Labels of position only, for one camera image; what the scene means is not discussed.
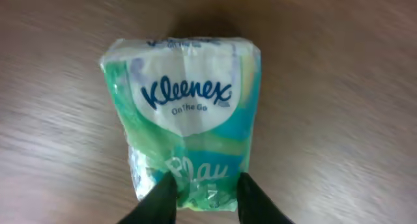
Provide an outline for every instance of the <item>wooden table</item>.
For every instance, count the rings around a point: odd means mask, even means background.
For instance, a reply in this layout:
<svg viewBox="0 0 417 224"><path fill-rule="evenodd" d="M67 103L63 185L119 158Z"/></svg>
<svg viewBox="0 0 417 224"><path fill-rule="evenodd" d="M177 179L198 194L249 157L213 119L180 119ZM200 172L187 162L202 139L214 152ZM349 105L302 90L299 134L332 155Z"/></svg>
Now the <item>wooden table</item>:
<svg viewBox="0 0 417 224"><path fill-rule="evenodd" d="M171 34L260 47L250 173L296 223L416 223L416 18L417 0L0 0L0 223L115 223L136 205L98 59Z"/></svg>

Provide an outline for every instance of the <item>kleenex tissue packet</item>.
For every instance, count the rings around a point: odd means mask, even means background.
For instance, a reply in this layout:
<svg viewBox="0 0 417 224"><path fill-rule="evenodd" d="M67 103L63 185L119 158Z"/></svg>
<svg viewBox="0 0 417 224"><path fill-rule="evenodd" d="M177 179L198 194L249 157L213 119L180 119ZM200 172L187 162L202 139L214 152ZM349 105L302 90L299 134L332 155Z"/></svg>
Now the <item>kleenex tissue packet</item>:
<svg viewBox="0 0 417 224"><path fill-rule="evenodd" d="M258 48L243 38L118 40L100 64L138 199L170 171L178 208L235 210L261 82Z"/></svg>

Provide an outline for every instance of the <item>plastic wrapper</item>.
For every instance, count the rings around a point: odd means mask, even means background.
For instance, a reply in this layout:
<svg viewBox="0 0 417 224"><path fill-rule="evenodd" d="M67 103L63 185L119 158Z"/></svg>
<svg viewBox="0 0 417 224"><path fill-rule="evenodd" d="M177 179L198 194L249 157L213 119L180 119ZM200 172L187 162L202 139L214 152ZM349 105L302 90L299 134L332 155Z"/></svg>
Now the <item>plastic wrapper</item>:
<svg viewBox="0 0 417 224"><path fill-rule="evenodd" d="M243 38L118 40L100 65L138 199L170 171L178 208L235 210L261 82L256 46Z"/></svg>

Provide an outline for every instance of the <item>blue lettering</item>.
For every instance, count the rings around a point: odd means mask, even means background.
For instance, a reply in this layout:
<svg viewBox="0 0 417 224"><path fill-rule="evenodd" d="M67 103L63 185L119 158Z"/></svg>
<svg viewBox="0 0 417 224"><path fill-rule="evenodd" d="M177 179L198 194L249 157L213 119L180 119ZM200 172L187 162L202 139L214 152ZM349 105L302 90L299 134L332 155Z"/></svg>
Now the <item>blue lettering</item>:
<svg viewBox="0 0 417 224"><path fill-rule="evenodd" d="M202 97L211 99L214 96L216 98L213 101L213 104L216 105L218 101L225 102L231 98L231 91L229 91L229 95L227 97L223 97L223 94L232 87L232 85L228 84L222 88L220 82L217 82L213 88L213 83L211 81L206 81L201 88L201 84L199 82L192 81L188 84L187 81L181 81L180 84L174 83L171 88L171 82L167 76L163 76L160 81L160 91L162 96L164 97L163 100L157 99L155 96L156 88L158 87L158 82L155 81L151 86L151 92L148 94L145 87L141 88L141 93L148 104L156 110L156 104L165 105L168 102L180 100L183 97ZM179 111L173 111L172 114L177 114Z"/></svg>

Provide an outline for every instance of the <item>tabletop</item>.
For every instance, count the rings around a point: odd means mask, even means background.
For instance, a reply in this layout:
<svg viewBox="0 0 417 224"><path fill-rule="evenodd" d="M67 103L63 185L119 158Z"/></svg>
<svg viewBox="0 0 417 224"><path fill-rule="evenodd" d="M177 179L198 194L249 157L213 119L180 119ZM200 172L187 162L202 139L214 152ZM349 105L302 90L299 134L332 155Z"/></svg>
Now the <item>tabletop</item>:
<svg viewBox="0 0 417 224"><path fill-rule="evenodd" d="M98 59L118 38L170 35L260 48L250 174L295 223L415 223L416 15L417 0L0 0L0 223L133 209Z"/></svg>

